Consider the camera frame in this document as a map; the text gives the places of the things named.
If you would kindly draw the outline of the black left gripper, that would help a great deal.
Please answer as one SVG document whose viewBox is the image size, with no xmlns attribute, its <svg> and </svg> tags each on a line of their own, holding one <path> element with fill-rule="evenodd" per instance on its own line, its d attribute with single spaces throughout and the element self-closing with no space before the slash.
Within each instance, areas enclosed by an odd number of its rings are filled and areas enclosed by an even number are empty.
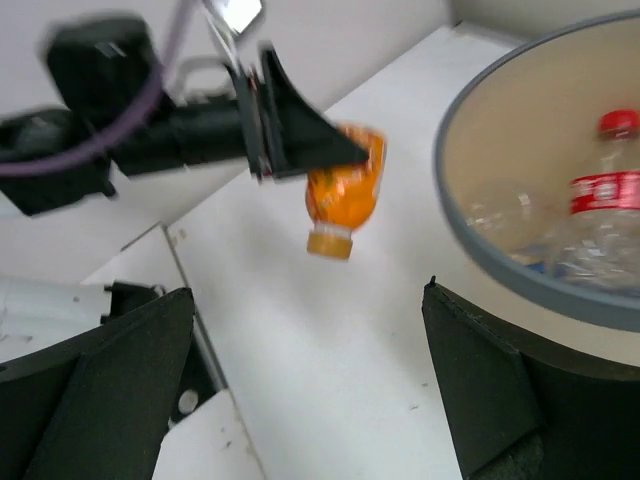
<svg viewBox="0 0 640 480">
<path fill-rule="evenodd" d="M 250 172 L 286 178 L 364 163 L 369 154 L 299 94 L 275 48 L 255 70 L 226 67 L 232 88 L 176 105 L 110 149 L 126 176 L 244 158 Z"/>
</svg>

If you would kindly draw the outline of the small red cap bottle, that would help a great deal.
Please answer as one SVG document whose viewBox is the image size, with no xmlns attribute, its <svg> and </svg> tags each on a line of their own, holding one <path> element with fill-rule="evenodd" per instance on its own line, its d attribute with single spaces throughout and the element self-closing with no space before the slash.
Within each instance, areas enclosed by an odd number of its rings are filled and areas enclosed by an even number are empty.
<svg viewBox="0 0 640 480">
<path fill-rule="evenodd" d="M 548 276 L 602 290 L 639 287 L 639 113 L 604 114 L 569 183 L 569 215 L 550 248 Z"/>
</svg>

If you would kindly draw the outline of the clear unlabelled plastic bottle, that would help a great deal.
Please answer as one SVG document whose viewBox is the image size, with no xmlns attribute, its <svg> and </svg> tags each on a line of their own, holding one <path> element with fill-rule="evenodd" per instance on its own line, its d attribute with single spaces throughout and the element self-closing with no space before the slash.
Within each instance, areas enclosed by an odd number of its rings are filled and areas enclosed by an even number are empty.
<svg viewBox="0 0 640 480">
<path fill-rule="evenodd" d="M 485 187 L 464 204 L 467 225 L 512 259 L 541 263 L 549 250 L 559 214 L 544 198 L 519 187 Z"/>
</svg>

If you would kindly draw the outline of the orange label bottle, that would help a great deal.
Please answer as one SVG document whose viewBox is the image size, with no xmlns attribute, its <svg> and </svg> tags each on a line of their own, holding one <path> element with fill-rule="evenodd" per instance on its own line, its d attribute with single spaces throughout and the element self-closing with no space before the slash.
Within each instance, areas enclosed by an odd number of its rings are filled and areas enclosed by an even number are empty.
<svg viewBox="0 0 640 480">
<path fill-rule="evenodd" d="M 352 236 L 371 217 L 385 167 L 387 139 L 372 128 L 343 124 L 340 129 L 368 153 L 364 163 L 331 167 L 308 174 L 305 204 L 313 228 L 307 252 L 347 260 Z"/>
</svg>

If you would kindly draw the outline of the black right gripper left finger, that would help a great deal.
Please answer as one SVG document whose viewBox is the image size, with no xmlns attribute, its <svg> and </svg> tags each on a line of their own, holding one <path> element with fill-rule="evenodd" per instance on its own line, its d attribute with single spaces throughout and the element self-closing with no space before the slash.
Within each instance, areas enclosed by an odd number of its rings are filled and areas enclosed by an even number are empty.
<svg viewBox="0 0 640 480">
<path fill-rule="evenodd" d="M 174 290 L 1 366 L 4 479 L 149 479 L 191 344 Z"/>
</svg>

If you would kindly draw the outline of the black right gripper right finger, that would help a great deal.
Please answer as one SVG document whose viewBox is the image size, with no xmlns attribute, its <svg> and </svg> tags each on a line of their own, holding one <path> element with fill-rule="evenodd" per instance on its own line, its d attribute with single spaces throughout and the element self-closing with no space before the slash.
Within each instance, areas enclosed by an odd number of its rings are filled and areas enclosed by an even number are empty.
<svg viewBox="0 0 640 480">
<path fill-rule="evenodd" d="M 463 478 L 638 478 L 638 368 L 515 326 L 435 280 L 422 314 Z"/>
</svg>

